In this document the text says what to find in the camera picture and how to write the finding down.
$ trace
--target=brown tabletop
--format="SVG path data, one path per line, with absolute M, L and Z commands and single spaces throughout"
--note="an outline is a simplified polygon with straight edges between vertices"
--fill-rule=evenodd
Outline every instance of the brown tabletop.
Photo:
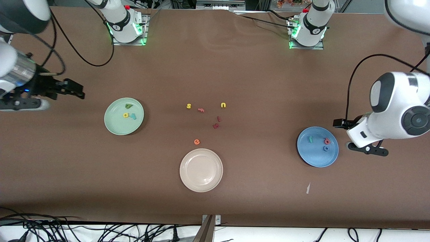
M 52 9 L 84 57 L 108 59 L 106 28 L 90 8 Z M 241 226 L 430 228 L 430 135 L 386 140 L 383 158 L 348 151 L 346 132 L 331 127 L 344 117 L 348 80 L 363 57 L 416 63 L 420 39 L 383 15 L 334 14 L 330 26 L 324 51 L 290 50 L 283 27 L 223 10 L 162 10 L 146 46 L 115 47 L 100 68 L 80 60 L 59 32 L 56 49 L 67 65 L 60 78 L 82 84 L 86 98 L 61 95 L 45 112 L 0 113 L 1 205 L 92 221 L 197 224 L 202 214 L 221 214 Z M 51 43 L 51 26 L 41 37 Z M 12 44 L 38 63 L 48 53 L 31 36 Z M 60 70 L 54 56 L 47 68 Z M 408 70 L 383 57 L 363 63 L 350 117 L 371 110 L 369 90 L 380 75 Z M 103 116 L 122 97 L 138 99 L 145 118 L 132 135 L 116 136 Z M 336 136 L 331 166 L 299 157 L 296 139 L 309 126 Z M 215 151 L 224 166 L 206 193 L 190 191 L 179 176 L 195 148 Z

